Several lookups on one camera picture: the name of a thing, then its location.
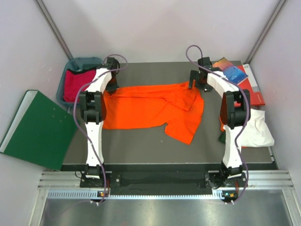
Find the orange t-shirt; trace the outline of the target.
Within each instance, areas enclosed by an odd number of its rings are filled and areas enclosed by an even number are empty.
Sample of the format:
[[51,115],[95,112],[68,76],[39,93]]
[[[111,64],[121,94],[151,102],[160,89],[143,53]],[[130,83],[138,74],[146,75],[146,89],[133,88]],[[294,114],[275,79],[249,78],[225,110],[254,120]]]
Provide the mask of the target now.
[[104,92],[104,129],[145,129],[165,125],[165,133],[190,145],[201,123],[204,100],[189,83],[132,86]]

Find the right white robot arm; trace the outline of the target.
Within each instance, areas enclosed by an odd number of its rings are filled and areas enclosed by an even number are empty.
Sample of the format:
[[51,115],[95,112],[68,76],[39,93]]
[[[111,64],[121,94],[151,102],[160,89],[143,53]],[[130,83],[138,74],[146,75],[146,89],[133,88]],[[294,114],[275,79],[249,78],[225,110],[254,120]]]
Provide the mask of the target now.
[[208,173],[207,185],[213,189],[231,186],[243,177],[242,132],[250,119],[250,93],[229,81],[221,71],[190,72],[189,89],[215,90],[222,98],[220,119],[225,130],[225,152],[218,173]]

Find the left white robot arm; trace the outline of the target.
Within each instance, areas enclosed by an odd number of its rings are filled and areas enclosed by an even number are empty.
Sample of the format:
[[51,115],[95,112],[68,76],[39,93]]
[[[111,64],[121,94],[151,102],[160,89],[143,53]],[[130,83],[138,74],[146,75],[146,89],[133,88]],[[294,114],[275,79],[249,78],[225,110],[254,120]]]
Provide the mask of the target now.
[[116,73],[119,68],[119,63],[106,63],[97,67],[92,81],[79,93],[80,115],[87,131],[87,161],[81,173],[82,188],[106,187],[102,152],[102,129],[106,118],[103,93],[106,88],[113,92],[118,88]]

